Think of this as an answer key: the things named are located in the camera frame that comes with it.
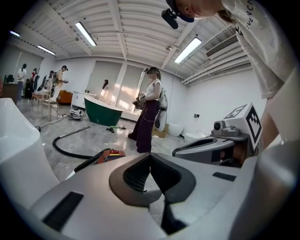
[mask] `table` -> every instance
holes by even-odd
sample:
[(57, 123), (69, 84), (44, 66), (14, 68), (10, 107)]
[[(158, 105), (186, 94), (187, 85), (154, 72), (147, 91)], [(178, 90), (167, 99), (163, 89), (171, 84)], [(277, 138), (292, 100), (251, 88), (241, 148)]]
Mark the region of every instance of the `table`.
[(17, 103), (18, 84), (15, 82), (4, 83), (2, 88), (2, 98), (11, 98), (13, 102)]
[(84, 97), (95, 98), (96, 94), (91, 94), (87, 92), (74, 91), (72, 96), (71, 108), (72, 106), (77, 106), (85, 109)]

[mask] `black cable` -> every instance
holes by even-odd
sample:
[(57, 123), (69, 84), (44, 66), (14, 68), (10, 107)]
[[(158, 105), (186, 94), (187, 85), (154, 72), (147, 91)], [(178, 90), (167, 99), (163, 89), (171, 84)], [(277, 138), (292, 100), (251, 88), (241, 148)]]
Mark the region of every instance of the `black cable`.
[(52, 125), (52, 124), (58, 123), (58, 122), (60, 122), (61, 120), (64, 120), (64, 119), (65, 119), (65, 118), (63, 117), (62, 119), (59, 119), (59, 120), (56, 121), (56, 122), (48, 123), (48, 124), (46, 124), (46, 125), (43, 125), (41, 128), (44, 128), (44, 127), (46, 127), (46, 126), (48, 126), (48, 125)]
[(74, 172), (78, 172), (79, 170), (87, 167), (88, 165), (92, 164), (93, 162), (95, 162), (99, 157), (102, 156), (103, 152), (106, 150), (111, 150), (110, 148), (106, 148), (104, 150), (102, 150), (101, 152), (99, 152), (98, 154), (96, 154), (95, 156), (89, 158), (88, 160), (86, 160), (85, 162), (81, 163), (80, 165), (78, 165), (75, 169)]
[(60, 149), (57, 145), (56, 145), (56, 142), (61, 139), (61, 138), (64, 138), (64, 137), (67, 137), (67, 136), (70, 136), (74, 133), (78, 133), (80, 131), (83, 131), (85, 129), (88, 129), (90, 128), (90, 126), (87, 126), (87, 127), (84, 127), (84, 128), (81, 128), (79, 130), (76, 130), (72, 133), (69, 133), (69, 134), (65, 134), (63, 136), (59, 136), (57, 138), (55, 138), (52, 142), (52, 145), (53, 147), (59, 151), (60, 153), (64, 154), (64, 155), (67, 155), (67, 156), (70, 156), (70, 157), (75, 157), (75, 158), (81, 158), (81, 159), (87, 159), (87, 161), (81, 163), (79, 166), (77, 166), (75, 169), (74, 169), (74, 172), (76, 173), (77, 171), (87, 167), (88, 165), (92, 164), (93, 162), (95, 162), (99, 157), (101, 157), (101, 155), (103, 154), (103, 152), (105, 150), (111, 150), (110, 148), (106, 148), (104, 150), (102, 150), (101, 152), (99, 152), (98, 154), (96, 154), (95, 156), (87, 156), (87, 155), (81, 155), (81, 154), (75, 154), (75, 153), (71, 153), (71, 152), (66, 152), (64, 151), (63, 149)]

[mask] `cardboard box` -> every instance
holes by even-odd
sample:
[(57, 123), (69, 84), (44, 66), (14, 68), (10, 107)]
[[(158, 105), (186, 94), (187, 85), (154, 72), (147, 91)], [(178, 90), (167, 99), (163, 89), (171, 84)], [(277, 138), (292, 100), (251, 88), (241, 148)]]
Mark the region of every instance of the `cardboard box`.
[(169, 124), (166, 124), (164, 130), (162, 132), (159, 132), (157, 130), (157, 128), (155, 127), (155, 125), (153, 124), (152, 135), (159, 136), (159, 137), (165, 137), (165, 135), (168, 132), (168, 129), (169, 129)]

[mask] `vr headset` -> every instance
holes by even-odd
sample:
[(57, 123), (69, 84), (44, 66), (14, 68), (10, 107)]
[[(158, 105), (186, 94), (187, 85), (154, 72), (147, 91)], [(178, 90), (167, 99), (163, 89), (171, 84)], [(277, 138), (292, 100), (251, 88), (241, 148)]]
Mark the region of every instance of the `vr headset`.
[(159, 69), (157, 67), (150, 67), (150, 68), (146, 68), (144, 70), (144, 72), (146, 74), (155, 74), (155, 73), (160, 73)]
[(174, 14), (171, 9), (168, 8), (162, 11), (161, 16), (173, 29), (178, 29), (178, 23), (176, 21), (177, 15)]

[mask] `black stripe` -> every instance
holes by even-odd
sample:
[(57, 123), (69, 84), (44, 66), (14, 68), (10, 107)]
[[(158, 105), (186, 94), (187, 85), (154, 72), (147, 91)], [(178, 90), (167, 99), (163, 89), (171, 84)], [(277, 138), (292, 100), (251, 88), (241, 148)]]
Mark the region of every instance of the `black stripe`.
[(82, 194), (70, 192), (54, 207), (54, 209), (52, 209), (43, 222), (54, 230), (60, 232), (82, 198)]

